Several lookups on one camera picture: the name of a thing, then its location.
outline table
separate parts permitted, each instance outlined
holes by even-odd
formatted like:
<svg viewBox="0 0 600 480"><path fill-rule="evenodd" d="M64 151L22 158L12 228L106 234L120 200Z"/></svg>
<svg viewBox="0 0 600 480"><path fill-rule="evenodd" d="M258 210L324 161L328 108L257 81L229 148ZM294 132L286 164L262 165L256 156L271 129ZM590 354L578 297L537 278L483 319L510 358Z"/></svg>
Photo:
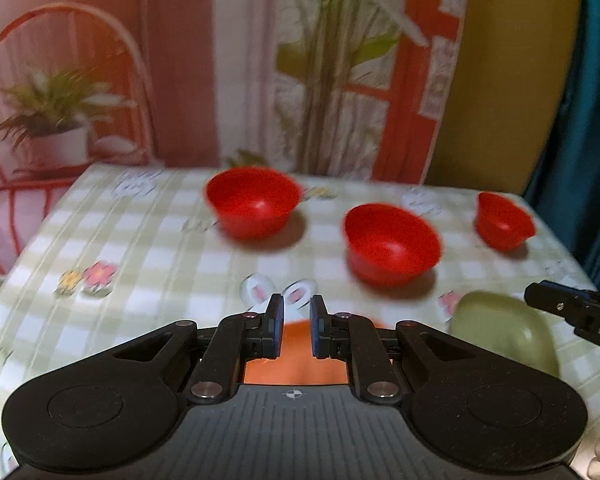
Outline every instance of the table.
<svg viewBox="0 0 600 480"><path fill-rule="evenodd" d="M503 256L488 248L472 227L476 192L470 190L299 176L307 191L285 229L260 242L233 242L218 231L202 199L212 173L94 165L76 181L0 290L0 410L24 381L174 320L215 326L229 314L258 309L240 293L254 273L268 276L278 291L306 280L332 313L362 314L391 327L415 319L439 330L447 316L438 298L450 291L520 295L546 278L592 287L537 217L538 234L524 251ZM343 258L340 223L365 202L400 204L432 222L444 243L436 269L391 293L355 280ZM84 282L66 274L90 267ZM600 348L543 315L561 377L589 408L589 429L573 463L584 475L600 435ZM285 311L286 321L307 317L306 306ZM4 444L0 429L0 462L8 458Z"/></svg>

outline white flower pot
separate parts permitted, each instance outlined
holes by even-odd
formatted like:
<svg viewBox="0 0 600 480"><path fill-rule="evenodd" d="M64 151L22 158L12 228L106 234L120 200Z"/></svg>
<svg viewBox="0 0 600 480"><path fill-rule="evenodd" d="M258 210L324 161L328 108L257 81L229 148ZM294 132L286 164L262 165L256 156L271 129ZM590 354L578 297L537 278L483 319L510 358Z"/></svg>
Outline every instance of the white flower pot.
<svg viewBox="0 0 600 480"><path fill-rule="evenodd" d="M89 161L89 130L79 126L61 134L27 139L25 170L48 171L74 168Z"/></svg>

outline yellow wall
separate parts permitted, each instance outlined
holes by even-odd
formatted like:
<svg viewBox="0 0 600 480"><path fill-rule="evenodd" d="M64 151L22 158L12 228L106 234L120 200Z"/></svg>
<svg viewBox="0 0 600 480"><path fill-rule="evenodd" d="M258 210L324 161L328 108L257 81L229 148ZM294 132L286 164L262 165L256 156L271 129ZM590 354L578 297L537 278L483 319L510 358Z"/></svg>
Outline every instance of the yellow wall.
<svg viewBox="0 0 600 480"><path fill-rule="evenodd" d="M568 72L580 0L469 0L427 183L524 190Z"/></svg>

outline green soap bar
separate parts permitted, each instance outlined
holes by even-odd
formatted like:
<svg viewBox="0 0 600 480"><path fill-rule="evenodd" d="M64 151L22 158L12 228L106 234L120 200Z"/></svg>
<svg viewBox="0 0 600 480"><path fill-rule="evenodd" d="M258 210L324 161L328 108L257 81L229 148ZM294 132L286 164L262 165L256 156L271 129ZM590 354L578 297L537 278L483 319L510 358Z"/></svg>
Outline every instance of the green soap bar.
<svg viewBox="0 0 600 480"><path fill-rule="evenodd" d="M560 377L551 330L524 301L476 290L459 301L449 333L523 365Z"/></svg>

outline yellow flower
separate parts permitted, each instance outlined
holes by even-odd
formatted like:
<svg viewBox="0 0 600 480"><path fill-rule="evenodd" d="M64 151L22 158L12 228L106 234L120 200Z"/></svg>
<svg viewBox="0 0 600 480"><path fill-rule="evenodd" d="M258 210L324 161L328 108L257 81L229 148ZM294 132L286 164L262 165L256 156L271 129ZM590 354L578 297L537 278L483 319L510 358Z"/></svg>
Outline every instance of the yellow flower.
<svg viewBox="0 0 600 480"><path fill-rule="evenodd" d="M60 276L58 288L75 288L75 286L80 283L81 279L82 273L80 270L68 270L67 272L64 272L62 276Z"/></svg>
<svg viewBox="0 0 600 480"><path fill-rule="evenodd" d="M309 198L319 198L321 200L330 200L332 198L335 198L335 195L331 192L331 189L329 189L326 186L312 187L307 192L307 195L309 196Z"/></svg>

